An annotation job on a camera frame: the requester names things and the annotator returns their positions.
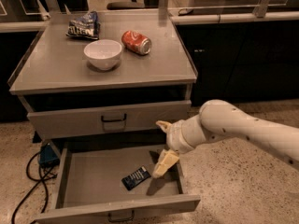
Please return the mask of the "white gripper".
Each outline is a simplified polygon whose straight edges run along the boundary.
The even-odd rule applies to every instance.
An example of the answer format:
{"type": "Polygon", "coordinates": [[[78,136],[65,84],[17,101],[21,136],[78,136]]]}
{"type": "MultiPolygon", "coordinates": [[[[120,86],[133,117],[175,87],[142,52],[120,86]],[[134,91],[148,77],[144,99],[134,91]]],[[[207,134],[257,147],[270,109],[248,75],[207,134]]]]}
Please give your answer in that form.
{"type": "Polygon", "coordinates": [[[168,121],[157,120],[156,125],[166,133],[166,144],[169,150],[163,149],[157,163],[152,172],[153,178],[162,177],[174,164],[179,161],[179,154],[185,154],[194,150],[194,147],[189,145],[182,133],[183,120],[175,123],[168,121]]]}

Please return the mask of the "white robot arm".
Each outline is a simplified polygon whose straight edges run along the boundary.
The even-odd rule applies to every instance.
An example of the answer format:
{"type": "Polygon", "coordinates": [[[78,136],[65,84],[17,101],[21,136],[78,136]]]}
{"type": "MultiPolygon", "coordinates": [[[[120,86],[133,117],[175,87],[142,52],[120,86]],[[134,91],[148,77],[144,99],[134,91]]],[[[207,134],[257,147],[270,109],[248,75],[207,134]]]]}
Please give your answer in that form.
{"type": "Polygon", "coordinates": [[[189,119],[159,120],[157,125],[166,133],[166,147],[155,164],[155,178],[163,176],[181,154],[227,137],[247,140],[287,163],[299,162],[298,128],[255,118],[223,100],[205,102],[189,119]]]}

